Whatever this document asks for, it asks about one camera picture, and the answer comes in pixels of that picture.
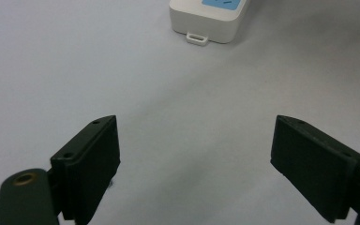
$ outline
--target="gray surface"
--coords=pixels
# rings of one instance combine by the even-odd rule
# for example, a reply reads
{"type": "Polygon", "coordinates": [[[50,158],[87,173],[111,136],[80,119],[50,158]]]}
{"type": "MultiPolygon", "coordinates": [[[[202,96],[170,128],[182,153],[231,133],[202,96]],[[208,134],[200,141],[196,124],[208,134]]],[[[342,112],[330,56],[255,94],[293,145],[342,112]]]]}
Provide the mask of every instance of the gray surface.
{"type": "Polygon", "coordinates": [[[0,1],[0,184],[116,114],[123,164],[92,224],[327,224],[271,141],[286,114],[360,152],[360,0],[254,0],[203,48],[168,4],[0,1]]]}

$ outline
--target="white device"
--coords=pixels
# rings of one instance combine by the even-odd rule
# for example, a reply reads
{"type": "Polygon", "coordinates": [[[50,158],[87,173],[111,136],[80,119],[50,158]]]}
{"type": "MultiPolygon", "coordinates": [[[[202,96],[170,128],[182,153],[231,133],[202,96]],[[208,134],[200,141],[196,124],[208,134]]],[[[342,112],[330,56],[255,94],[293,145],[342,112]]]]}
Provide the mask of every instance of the white device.
{"type": "Polygon", "coordinates": [[[250,0],[171,0],[172,29],[186,34],[187,42],[228,43],[235,38],[250,0]]]}

